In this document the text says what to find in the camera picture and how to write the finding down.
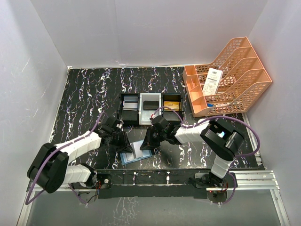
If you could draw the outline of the blue leather card holder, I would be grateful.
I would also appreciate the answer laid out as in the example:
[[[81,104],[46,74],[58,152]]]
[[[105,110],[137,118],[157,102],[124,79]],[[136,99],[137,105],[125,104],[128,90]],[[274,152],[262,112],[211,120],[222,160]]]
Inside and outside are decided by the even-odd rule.
[[[120,159],[122,165],[127,165],[136,161],[140,161],[143,159],[150,158],[152,156],[151,150],[141,150],[140,147],[143,144],[143,141],[136,141],[130,143],[131,148],[133,149],[133,152],[131,153],[121,153]]]

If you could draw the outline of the white stripe card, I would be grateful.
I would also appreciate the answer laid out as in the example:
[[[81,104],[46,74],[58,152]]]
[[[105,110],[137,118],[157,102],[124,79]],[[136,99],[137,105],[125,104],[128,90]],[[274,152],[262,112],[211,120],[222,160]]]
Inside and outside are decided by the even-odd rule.
[[[132,142],[130,145],[134,150],[134,157],[135,158],[142,158],[143,151],[140,149],[141,145],[143,144],[143,140]]]
[[[138,109],[138,97],[124,96],[123,110],[137,111],[137,109]]]

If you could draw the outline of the three-compartment black white tray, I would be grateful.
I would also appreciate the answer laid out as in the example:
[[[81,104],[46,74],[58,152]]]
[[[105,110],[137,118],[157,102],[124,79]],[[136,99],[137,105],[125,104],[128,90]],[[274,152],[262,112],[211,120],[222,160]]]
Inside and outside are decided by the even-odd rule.
[[[181,94],[137,93],[121,94],[118,119],[126,126],[148,126],[151,118],[163,116],[171,124],[180,124],[183,119]]]

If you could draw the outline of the orange mesh file organizer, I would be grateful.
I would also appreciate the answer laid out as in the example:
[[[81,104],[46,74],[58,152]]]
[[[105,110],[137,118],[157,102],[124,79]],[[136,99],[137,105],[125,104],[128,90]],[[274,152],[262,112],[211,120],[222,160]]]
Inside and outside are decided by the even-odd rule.
[[[217,93],[206,95],[211,68],[223,74]],[[183,80],[194,117],[246,113],[272,83],[247,37],[231,39],[209,64],[185,66]]]

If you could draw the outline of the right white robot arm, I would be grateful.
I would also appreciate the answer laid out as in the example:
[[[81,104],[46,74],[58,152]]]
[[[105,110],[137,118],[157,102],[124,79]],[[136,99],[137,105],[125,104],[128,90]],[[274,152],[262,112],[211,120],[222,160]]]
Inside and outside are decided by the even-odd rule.
[[[186,126],[171,124],[159,115],[151,120],[140,150],[159,148],[163,141],[172,145],[203,141],[216,154],[210,173],[203,178],[205,184],[213,185],[223,181],[244,140],[243,134],[222,118],[210,117]]]

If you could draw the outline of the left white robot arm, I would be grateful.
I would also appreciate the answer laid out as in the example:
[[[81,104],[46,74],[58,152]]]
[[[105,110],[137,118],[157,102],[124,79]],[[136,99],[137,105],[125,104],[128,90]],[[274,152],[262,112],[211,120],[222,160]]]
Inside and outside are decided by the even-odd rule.
[[[123,121],[108,117],[84,134],[64,143],[45,143],[27,171],[27,177],[51,194],[61,185],[80,183],[91,188],[97,184],[97,171],[85,164],[71,165],[71,162],[89,151],[101,146],[111,146],[116,152],[131,153],[131,147]]]

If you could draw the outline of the gold credit card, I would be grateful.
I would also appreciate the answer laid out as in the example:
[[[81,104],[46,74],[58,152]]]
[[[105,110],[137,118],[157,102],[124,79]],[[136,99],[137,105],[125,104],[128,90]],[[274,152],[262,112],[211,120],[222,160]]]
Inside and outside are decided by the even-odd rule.
[[[174,110],[174,111],[181,111],[181,103],[178,101],[164,101],[164,106],[169,107],[169,111]]]

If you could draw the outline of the black credit card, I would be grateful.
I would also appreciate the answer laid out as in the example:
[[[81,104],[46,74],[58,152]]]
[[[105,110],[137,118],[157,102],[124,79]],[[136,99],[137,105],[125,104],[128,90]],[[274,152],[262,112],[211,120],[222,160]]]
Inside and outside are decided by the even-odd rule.
[[[157,110],[158,108],[159,108],[159,101],[146,100],[143,102],[143,110],[145,111]]]

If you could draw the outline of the white paper receipt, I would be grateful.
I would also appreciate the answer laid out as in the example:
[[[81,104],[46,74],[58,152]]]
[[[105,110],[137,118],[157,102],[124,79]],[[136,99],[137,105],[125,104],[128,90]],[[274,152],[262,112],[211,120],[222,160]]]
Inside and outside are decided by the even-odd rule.
[[[215,95],[217,93],[220,81],[222,79],[222,75],[222,70],[209,68],[203,87],[203,94],[205,96]]]

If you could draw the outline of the aluminium frame rail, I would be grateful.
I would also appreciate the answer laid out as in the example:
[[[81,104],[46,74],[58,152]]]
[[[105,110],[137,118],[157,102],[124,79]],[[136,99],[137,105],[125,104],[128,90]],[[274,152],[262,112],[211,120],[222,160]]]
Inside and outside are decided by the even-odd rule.
[[[226,190],[204,170],[100,170],[101,187],[60,187],[21,211],[20,226],[287,226],[272,171],[235,170]]]

